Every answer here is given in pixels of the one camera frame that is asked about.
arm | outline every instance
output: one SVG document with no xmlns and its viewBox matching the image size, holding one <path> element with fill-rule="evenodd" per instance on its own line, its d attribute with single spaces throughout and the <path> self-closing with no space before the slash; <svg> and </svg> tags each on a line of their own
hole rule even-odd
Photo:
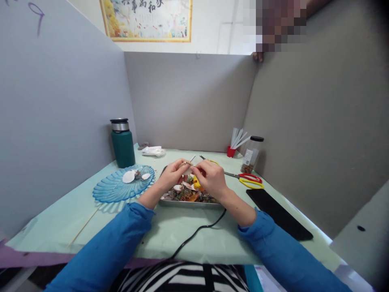
<svg viewBox="0 0 389 292">
<path fill-rule="evenodd" d="M 182 166 L 178 169 L 182 161 L 179 159 L 170 164 L 160 180 L 139 197 L 139 204 L 125 205 L 47 285 L 45 291 L 106 291 L 133 256 L 142 236 L 151 229 L 153 209 L 162 194 L 189 168 Z"/>
<path fill-rule="evenodd" d="M 287 291 L 351 292 L 269 215 L 255 210 L 229 189 L 220 166 L 204 160 L 192 171 L 201 185 L 235 217 L 240 225 L 238 232 Z"/>
</svg>

poster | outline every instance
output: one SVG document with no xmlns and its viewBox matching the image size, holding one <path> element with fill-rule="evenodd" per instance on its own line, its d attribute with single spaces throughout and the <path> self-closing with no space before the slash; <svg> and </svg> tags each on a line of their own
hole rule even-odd
<svg viewBox="0 0 389 292">
<path fill-rule="evenodd" d="M 100 5 L 113 41 L 191 41 L 192 0 L 100 0 Z"/>
</svg>

scissors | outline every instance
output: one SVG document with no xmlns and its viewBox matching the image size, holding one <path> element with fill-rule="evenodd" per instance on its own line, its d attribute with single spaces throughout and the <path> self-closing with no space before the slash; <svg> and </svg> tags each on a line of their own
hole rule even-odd
<svg viewBox="0 0 389 292">
<path fill-rule="evenodd" d="M 210 162 L 213 162 L 213 163 L 216 163 L 218 166 L 220 166 L 216 161 L 213 161 L 213 160 L 210 160 L 210 159 L 209 159 L 209 161 L 210 161 Z"/>
<path fill-rule="evenodd" d="M 229 172 L 224 172 L 224 174 L 239 179 L 239 181 L 242 184 L 244 184 L 246 187 L 248 187 L 250 189 L 263 189 L 264 188 L 261 178 L 255 176 L 253 174 L 230 174 Z"/>
</svg>

glass jar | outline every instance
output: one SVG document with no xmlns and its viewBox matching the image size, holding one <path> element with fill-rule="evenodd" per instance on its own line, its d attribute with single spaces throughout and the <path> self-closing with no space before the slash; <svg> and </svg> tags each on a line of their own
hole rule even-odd
<svg viewBox="0 0 389 292">
<path fill-rule="evenodd" d="M 240 169 L 242 173 L 251 173 L 254 169 L 256 159 L 259 154 L 259 146 L 264 139 L 258 136 L 251 136 L 248 141 L 246 153 L 243 158 L 243 164 Z"/>
</svg>

black cable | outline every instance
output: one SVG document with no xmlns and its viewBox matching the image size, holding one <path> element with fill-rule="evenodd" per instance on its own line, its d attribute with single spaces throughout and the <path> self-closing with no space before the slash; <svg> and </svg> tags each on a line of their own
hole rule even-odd
<svg viewBox="0 0 389 292">
<path fill-rule="evenodd" d="M 199 228 L 197 228 L 197 230 L 193 233 L 193 235 L 191 237 L 189 237 L 187 240 L 185 240 L 181 245 L 180 247 L 175 251 L 175 253 L 169 257 L 169 260 L 173 260 L 176 255 L 180 252 L 180 250 L 189 242 L 193 239 L 193 237 L 196 235 L 196 233 L 200 230 L 200 229 L 203 229 L 203 228 L 211 228 L 211 227 L 214 227 L 222 218 L 223 216 L 226 214 L 226 209 L 224 209 L 223 211 L 223 214 L 219 217 L 219 219 L 216 220 L 215 223 L 211 224 L 211 225 L 203 225 L 203 226 L 200 226 Z"/>
</svg>

